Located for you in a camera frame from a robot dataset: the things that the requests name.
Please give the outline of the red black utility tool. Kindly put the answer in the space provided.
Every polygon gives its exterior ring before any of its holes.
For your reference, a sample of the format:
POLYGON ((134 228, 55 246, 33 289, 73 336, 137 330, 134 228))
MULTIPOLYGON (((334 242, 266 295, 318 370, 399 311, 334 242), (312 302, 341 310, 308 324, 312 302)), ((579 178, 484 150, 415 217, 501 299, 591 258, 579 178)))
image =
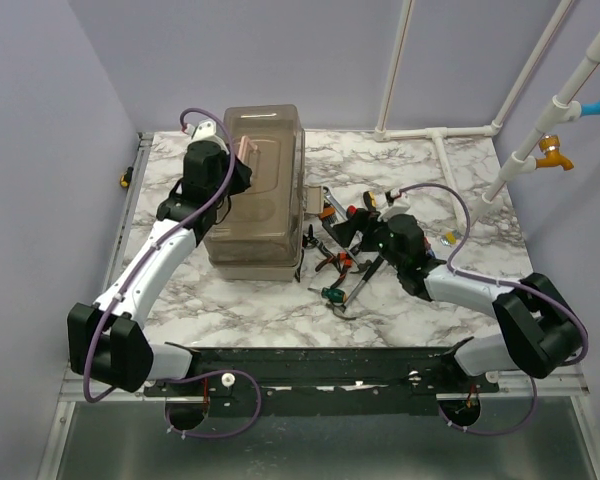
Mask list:
POLYGON ((358 208, 354 205, 350 205, 346 210, 346 218, 348 221, 357 221, 362 218, 366 210, 364 208, 358 208))

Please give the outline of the orange black pliers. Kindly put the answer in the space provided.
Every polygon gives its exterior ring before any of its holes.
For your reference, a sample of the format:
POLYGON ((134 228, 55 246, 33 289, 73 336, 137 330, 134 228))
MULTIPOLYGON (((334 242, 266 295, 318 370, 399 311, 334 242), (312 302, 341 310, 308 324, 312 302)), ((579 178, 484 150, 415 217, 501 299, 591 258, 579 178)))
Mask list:
POLYGON ((323 259, 314 269, 315 272, 321 271, 328 265, 333 266, 339 273, 348 271, 352 267, 353 261, 346 252, 340 252, 323 259))

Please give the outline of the beige plastic tool box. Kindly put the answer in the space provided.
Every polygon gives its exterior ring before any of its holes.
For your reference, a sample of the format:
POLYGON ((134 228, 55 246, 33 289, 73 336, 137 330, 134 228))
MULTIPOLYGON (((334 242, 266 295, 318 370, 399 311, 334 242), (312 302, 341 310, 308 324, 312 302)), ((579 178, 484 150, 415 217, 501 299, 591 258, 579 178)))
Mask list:
POLYGON ((228 280, 297 281, 304 259, 303 223, 318 209, 305 200, 305 130, 293 104, 225 111, 251 186, 230 197, 223 220, 204 239, 211 265, 228 280))

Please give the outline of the large black-handled claw hammer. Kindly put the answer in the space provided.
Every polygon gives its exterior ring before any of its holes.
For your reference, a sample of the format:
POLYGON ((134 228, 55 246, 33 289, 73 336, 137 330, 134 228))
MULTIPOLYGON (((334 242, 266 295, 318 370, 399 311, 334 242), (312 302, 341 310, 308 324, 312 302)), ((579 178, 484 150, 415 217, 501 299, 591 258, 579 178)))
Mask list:
POLYGON ((348 313, 349 308, 353 304, 353 301, 358 297, 360 292, 367 285, 369 280, 374 276, 377 270, 383 265, 384 260, 377 256, 371 263, 371 265, 366 269, 362 278, 347 296, 346 300, 341 304, 327 303, 326 307, 338 318, 343 320, 354 320, 356 318, 355 315, 350 315, 348 313))

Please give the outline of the small claw hammer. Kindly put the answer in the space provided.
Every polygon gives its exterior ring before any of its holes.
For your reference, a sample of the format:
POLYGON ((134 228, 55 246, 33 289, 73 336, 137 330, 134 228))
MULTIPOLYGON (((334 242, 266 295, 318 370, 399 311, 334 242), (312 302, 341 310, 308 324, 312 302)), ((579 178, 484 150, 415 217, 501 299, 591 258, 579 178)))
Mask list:
POLYGON ((343 276, 346 276, 348 273, 365 273, 372 264, 371 260, 359 260, 356 255, 349 250, 340 252, 337 256, 337 259, 339 272, 343 276))

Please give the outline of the yellow black screwdriver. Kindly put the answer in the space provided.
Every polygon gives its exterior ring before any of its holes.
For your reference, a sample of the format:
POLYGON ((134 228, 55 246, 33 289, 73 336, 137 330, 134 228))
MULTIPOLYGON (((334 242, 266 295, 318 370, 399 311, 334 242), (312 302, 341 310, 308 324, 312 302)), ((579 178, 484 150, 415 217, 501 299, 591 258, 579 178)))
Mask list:
POLYGON ((376 200, 375 194, 372 191, 365 191, 362 195, 362 198, 363 198, 363 203, 365 205, 365 208, 368 211, 371 211, 371 212, 378 211, 377 200, 376 200))

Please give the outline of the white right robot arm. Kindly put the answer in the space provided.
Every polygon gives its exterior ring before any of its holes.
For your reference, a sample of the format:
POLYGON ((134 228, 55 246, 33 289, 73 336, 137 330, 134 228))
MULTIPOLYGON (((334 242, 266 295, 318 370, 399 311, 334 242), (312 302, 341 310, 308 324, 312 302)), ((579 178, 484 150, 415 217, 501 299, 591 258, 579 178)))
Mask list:
POLYGON ((364 252, 378 254, 394 268, 402 289, 428 302, 454 304, 495 319, 499 333, 457 344, 440 379, 460 392, 488 371, 520 370, 543 379, 585 351, 584 331, 551 282, 539 274, 520 281, 498 280, 450 268, 427 250, 425 234, 414 216, 389 218, 365 209, 334 225, 343 247, 361 238, 364 252))

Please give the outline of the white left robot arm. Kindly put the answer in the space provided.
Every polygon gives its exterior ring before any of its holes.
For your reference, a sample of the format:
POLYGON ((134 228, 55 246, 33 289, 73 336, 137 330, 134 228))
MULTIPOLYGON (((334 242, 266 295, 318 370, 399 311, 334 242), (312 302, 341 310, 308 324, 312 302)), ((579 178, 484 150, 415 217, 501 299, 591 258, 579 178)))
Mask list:
POLYGON ((71 370, 127 392, 167 380, 181 395, 202 380, 190 349, 152 345, 143 327, 175 270, 218 220, 231 196, 250 186, 251 170, 211 140, 191 143, 183 177, 157 210, 148 239, 121 276, 92 304, 77 303, 67 318, 71 370))

